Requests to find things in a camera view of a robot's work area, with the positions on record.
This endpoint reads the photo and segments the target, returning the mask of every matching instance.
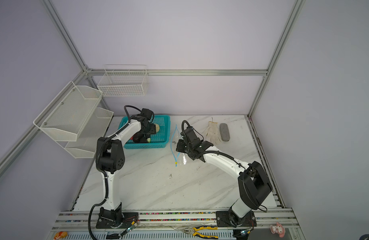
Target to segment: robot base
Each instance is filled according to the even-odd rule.
[[[216,224],[218,227],[231,227],[230,219],[229,219],[229,212],[228,211],[217,211],[216,212]],[[249,211],[245,215],[245,220],[239,227],[256,227],[256,219],[254,216],[253,211]]]
[[[127,221],[123,221],[121,223],[121,225],[118,227],[118,228],[129,228],[131,227],[131,223],[132,221],[129,221],[129,220],[132,220],[133,217],[135,217],[135,219],[137,220],[138,217],[139,217],[139,213],[137,212],[123,212],[123,219],[126,219]],[[98,221],[97,221],[97,225],[95,226],[96,229],[103,229],[103,228],[114,228],[114,227],[117,227],[117,226],[114,226],[114,222],[112,221],[109,221],[105,218],[98,218]]]

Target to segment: floor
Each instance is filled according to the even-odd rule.
[[[118,129],[121,119],[112,119],[106,136]],[[227,123],[231,139],[217,147],[239,160],[260,163],[244,115],[171,116],[170,120],[170,135],[176,124],[180,128],[183,120],[200,133],[209,121]],[[124,152],[126,161],[117,176],[124,210],[228,208],[239,198],[237,180],[219,168],[191,159],[186,164],[178,162],[175,166],[170,142],[165,148],[124,149]],[[74,211],[89,211],[93,204],[102,200],[102,177],[93,165]],[[272,193],[263,205],[268,208],[277,206]]]

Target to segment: felt eraser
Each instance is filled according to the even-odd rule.
[[[222,137],[222,141],[227,142],[230,140],[229,127],[227,127],[226,123],[221,123],[219,125],[219,131],[220,131],[220,136]]]

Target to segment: pliers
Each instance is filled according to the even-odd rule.
[[[192,234],[193,236],[196,237],[200,237],[200,238],[205,238],[205,239],[218,239],[218,236],[207,236],[207,235],[203,235],[198,233],[197,231],[199,230],[216,230],[218,229],[218,227],[210,227],[210,226],[201,226],[201,227],[193,227],[193,228],[185,228],[182,230],[182,232],[187,233],[187,234]]]

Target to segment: pink figurine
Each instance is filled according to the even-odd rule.
[[[270,229],[271,229],[271,232],[274,234],[274,233],[278,233],[279,234],[279,237],[284,237],[284,233],[285,233],[285,229],[284,227],[282,226],[282,224],[278,223],[274,226],[274,225],[270,225]]]

